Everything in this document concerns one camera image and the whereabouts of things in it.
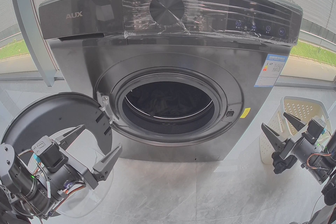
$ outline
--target grass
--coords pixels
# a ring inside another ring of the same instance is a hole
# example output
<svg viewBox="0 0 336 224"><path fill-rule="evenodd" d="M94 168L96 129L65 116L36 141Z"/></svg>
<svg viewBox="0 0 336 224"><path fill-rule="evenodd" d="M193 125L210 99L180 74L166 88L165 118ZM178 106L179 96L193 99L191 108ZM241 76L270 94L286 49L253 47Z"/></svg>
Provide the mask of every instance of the grass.
<svg viewBox="0 0 336 224"><path fill-rule="evenodd" d="M3 58L16 56L19 54L29 53L24 40L9 43L8 45L0 48L0 60ZM311 58L318 62L336 66L336 53L321 47L298 41L297 45L291 50L292 55Z"/></svg>
<svg viewBox="0 0 336 224"><path fill-rule="evenodd" d="M0 48L0 60L3 58L16 56L19 54L29 53L24 40L9 43L8 45Z"/></svg>
<svg viewBox="0 0 336 224"><path fill-rule="evenodd" d="M311 58L318 62L336 66L336 53L321 47L298 41L297 45L291 50L292 55Z"/></svg>

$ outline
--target window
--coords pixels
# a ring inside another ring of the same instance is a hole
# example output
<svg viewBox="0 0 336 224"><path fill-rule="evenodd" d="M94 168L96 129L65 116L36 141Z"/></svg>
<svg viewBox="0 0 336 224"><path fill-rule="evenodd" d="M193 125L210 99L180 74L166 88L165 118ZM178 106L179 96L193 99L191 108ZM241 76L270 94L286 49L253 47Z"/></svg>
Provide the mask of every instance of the window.
<svg viewBox="0 0 336 224"><path fill-rule="evenodd" d="M312 27L312 22L306 19L302 19L301 23L301 29L307 32L310 32L310 29Z"/></svg>
<svg viewBox="0 0 336 224"><path fill-rule="evenodd" d="M328 31L326 39L332 42L334 40L334 37L335 34L331 31Z"/></svg>
<svg viewBox="0 0 336 224"><path fill-rule="evenodd" d="M281 75L333 81L336 53L299 40L292 48Z"/></svg>
<svg viewBox="0 0 336 224"><path fill-rule="evenodd" d="M323 38L326 38L327 37L327 33L328 33L328 30L326 28L324 28L324 27L321 27L319 36L323 37Z"/></svg>
<svg viewBox="0 0 336 224"><path fill-rule="evenodd" d="M12 0L0 0L0 74L37 71L16 20Z"/></svg>
<svg viewBox="0 0 336 224"><path fill-rule="evenodd" d="M321 30L321 26L320 25L317 25L316 23L312 23L312 26L311 26L311 29L310 29L310 32L315 34L315 35L319 35L320 33L320 30Z"/></svg>

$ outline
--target qr code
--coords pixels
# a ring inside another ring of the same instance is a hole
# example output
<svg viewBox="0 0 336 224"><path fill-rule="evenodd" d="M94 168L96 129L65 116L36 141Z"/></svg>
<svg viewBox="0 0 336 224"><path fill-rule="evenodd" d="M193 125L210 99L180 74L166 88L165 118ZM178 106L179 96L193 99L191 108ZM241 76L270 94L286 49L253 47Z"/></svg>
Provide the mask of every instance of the qr code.
<svg viewBox="0 0 336 224"><path fill-rule="evenodd" d="M282 63L276 63L276 64L273 66L272 72L280 72L281 69L282 69Z"/></svg>

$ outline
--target front-load washing machine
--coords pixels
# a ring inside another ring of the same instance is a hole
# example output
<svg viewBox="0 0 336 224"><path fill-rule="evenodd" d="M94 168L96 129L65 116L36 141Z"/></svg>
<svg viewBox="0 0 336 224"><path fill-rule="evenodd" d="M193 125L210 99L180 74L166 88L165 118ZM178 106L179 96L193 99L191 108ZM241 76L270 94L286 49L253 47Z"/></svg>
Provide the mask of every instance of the front-load washing machine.
<svg viewBox="0 0 336 224"><path fill-rule="evenodd" d="M222 160L296 44L290 0L47 0L44 39L129 159Z"/></svg>

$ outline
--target black garment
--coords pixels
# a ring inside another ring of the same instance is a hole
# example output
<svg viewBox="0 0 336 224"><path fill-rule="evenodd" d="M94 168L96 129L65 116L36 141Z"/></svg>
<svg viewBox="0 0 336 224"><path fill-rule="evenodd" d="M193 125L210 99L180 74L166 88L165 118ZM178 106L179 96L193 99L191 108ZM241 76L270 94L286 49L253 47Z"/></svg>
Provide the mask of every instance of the black garment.
<svg viewBox="0 0 336 224"><path fill-rule="evenodd" d="M294 155L289 155L286 159L280 157L280 152L272 154L274 173L281 174L286 169L290 169L296 163L297 158Z"/></svg>

